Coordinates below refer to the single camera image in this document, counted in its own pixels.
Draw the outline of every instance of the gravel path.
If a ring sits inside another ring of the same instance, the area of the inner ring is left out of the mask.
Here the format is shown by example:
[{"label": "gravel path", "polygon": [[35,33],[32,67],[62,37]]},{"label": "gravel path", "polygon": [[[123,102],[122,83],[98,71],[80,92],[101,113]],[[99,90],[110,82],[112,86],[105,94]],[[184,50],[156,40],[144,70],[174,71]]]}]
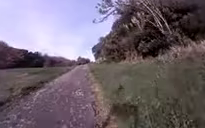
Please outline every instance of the gravel path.
[{"label": "gravel path", "polygon": [[79,66],[0,112],[0,128],[94,128],[89,69]]}]

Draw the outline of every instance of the hillside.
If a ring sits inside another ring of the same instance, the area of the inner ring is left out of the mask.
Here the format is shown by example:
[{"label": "hillside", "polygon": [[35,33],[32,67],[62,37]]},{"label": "hillside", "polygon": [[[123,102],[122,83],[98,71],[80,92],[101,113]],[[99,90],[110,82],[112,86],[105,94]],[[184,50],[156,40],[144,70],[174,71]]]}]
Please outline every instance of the hillside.
[{"label": "hillside", "polygon": [[92,48],[97,61],[139,61],[187,47],[205,38],[205,2],[185,0],[102,0],[103,22],[115,17],[109,34]]},{"label": "hillside", "polygon": [[79,57],[78,60],[69,60],[64,57],[42,55],[40,52],[13,48],[0,41],[0,69],[74,66],[89,62],[89,59],[82,57]]},{"label": "hillside", "polygon": [[205,2],[102,0],[97,9],[95,22],[115,17],[92,48],[101,126],[205,128]]}]

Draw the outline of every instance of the blue sky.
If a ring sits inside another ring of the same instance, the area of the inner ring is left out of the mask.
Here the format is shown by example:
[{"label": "blue sky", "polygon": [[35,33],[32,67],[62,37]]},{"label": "blue sky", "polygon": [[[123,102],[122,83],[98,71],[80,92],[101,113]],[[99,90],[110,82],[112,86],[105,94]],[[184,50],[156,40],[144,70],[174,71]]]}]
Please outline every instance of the blue sky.
[{"label": "blue sky", "polygon": [[112,19],[93,24],[99,0],[0,0],[0,40],[16,48],[93,60],[91,48]]}]

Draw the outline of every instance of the green grass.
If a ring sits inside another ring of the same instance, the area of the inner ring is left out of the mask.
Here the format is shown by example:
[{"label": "green grass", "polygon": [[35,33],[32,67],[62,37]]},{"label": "green grass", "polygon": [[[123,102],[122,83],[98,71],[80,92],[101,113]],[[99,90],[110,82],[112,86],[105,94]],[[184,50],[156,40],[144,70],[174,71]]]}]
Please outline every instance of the green grass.
[{"label": "green grass", "polygon": [[0,106],[44,86],[72,67],[0,70]]},{"label": "green grass", "polygon": [[205,60],[90,67],[119,128],[205,128]]}]

